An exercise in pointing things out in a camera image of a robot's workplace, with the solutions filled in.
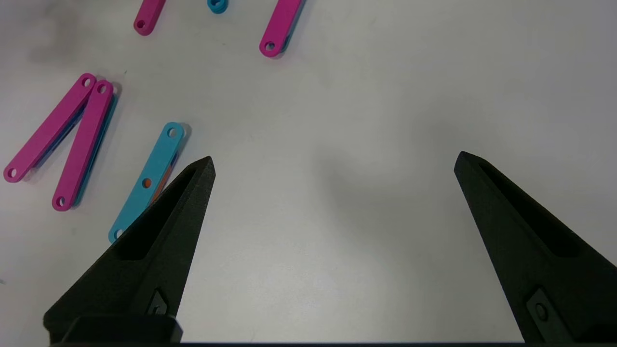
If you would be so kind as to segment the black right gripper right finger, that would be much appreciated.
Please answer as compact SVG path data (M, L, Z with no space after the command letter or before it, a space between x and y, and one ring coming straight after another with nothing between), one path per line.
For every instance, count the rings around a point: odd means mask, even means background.
M454 173L523 340L614 344L616 266L483 158Z

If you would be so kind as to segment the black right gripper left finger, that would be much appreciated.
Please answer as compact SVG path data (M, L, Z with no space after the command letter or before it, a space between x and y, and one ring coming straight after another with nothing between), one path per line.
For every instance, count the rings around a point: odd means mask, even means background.
M176 320L216 173L188 165L44 314L52 344L177 344Z

